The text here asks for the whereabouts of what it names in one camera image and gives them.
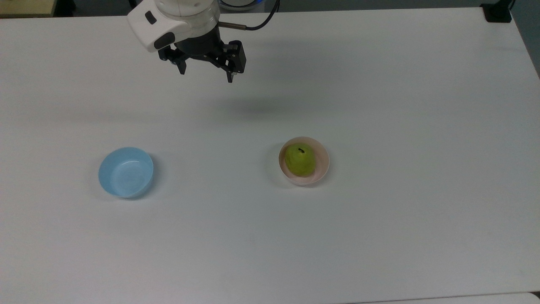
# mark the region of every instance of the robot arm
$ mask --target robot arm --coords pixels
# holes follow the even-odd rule
[[[149,52],[210,32],[219,20],[215,0],[143,0],[127,16]]]
[[[208,61],[233,76],[244,72],[246,55],[240,41],[223,43],[219,25],[233,29],[258,30],[279,8],[276,0],[269,17],[257,27],[220,23],[217,0],[143,0],[127,16],[131,29],[149,52],[157,51],[183,75],[189,58]]]

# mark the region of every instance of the black cable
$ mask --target black cable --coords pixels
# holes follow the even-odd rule
[[[275,0],[274,7],[272,8],[272,11],[270,12],[270,15],[268,15],[266,20],[263,23],[257,25],[256,27],[246,27],[246,31],[256,31],[262,29],[262,27],[264,27],[270,21],[270,19],[272,19],[272,16],[274,16],[274,13],[278,10],[278,8],[279,0]]]

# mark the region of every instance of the blue object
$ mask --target blue object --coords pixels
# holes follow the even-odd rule
[[[154,175],[154,163],[138,148],[120,148],[103,160],[99,183],[108,193],[130,199],[146,192]]]

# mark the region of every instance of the green pear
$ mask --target green pear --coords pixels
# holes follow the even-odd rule
[[[315,153],[305,143],[291,144],[285,150],[285,164],[297,176],[308,176],[315,171]]]

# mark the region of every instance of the white table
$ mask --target white table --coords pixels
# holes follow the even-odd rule
[[[226,15],[257,24],[262,15]],[[388,301],[540,290],[540,81],[480,8],[277,14],[246,73],[124,17],[0,20],[0,301]],[[296,136],[330,172],[293,186]],[[136,201],[103,157],[148,151]]]
[[[540,304],[540,300],[530,293],[517,293],[377,302],[377,304]]]

